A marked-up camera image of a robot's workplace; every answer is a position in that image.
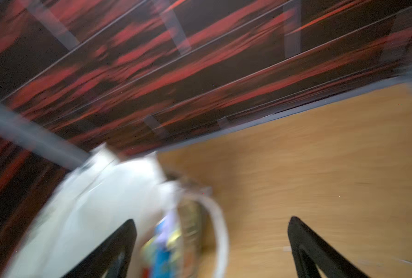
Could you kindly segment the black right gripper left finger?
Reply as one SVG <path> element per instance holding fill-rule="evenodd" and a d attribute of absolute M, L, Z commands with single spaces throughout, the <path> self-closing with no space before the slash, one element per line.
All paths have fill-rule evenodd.
<path fill-rule="evenodd" d="M 136 238 L 135 223 L 129 219 L 64 276 L 66 278 L 125 278 Z"/>

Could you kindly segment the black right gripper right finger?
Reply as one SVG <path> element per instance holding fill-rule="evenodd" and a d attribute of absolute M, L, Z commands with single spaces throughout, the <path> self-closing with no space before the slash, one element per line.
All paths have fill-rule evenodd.
<path fill-rule="evenodd" d="M 299 278 L 367 277 L 298 217 L 289 220 L 288 238 Z"/>

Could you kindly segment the blue flashlight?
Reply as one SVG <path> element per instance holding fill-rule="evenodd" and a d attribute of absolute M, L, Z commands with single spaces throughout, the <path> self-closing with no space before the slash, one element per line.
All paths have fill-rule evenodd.
<path fill-rule="evenodd" d="M 167 244 L 160 244 L 158 242 L 159 235 L 159 225 L 157 224 L 154 230 L 153 246 L 155 248 L 155 258 L 152 263 L 152 268 L 150 271 L 151 278 L 172 278 L 173 277 L 173 267 L 171 263 L 171 250 L 167 247 Z"/>

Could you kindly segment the white floral tote bag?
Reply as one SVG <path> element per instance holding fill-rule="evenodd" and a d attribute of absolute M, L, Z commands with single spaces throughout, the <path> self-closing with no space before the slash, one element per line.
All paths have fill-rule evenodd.
<path fill-rule="evenodd" d="M 125 221 L 137 238 L 125 278 L 150 278 L 154 230 L 165 212 L 176 209 L 178 225 L 167 247 L 172 278 L 199 274 L 206 218 L 215 234 L 212 276 L 223 278 L 229 260 L 229 233 L 211 189 L 165 169 L 156 154 L 121 161 L 106 145 L 72 171 L 35 218 L 22 245 L 3 272 L 5 278 L 65 278 Z"/>

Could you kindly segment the lilac flashlight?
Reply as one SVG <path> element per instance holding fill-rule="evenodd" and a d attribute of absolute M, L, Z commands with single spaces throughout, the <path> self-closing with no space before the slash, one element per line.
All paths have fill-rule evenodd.
<path fill-rule="evenodd" d="M 171 208 L 167 212 L 165 212 L 165 215 L 159 225 L 159 235 L 157 237 L 158 242 L 160 244 L 166 244 L 177 229 L 177 225 L 178 214 L 176 212 L 176 209 Z"/>

